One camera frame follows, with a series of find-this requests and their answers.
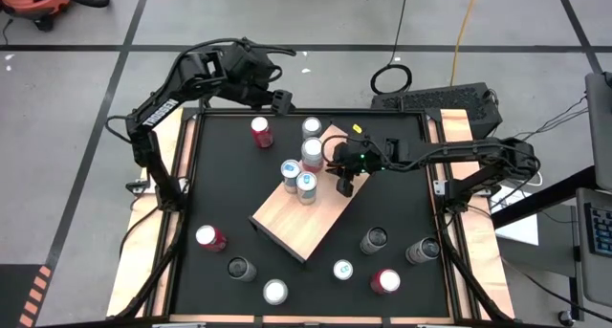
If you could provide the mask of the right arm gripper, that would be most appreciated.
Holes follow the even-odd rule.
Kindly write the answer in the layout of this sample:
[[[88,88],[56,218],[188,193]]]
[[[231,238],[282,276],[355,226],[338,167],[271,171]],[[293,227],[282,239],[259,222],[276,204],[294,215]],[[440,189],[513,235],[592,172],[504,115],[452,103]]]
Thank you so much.
[[[361,174],[385,170],[388,161],[381,150],[369,140],[347,140],[334,148],[333,161],[327,163],[327,173],[338,176],[336,190],[345,197],[353,195],[353,180]]]

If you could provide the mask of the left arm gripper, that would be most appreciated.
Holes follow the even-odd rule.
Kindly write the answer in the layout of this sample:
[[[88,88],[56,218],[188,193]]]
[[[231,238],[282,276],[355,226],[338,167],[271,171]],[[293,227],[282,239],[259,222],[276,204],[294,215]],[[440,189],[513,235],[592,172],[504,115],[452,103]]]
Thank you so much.
[[[257,85],[224,83],[216,91],[217,98],[249,106],[254,111],[270,106],[277,115],[286,115],[294,110],[293,94],[284,90],[268,91]]]

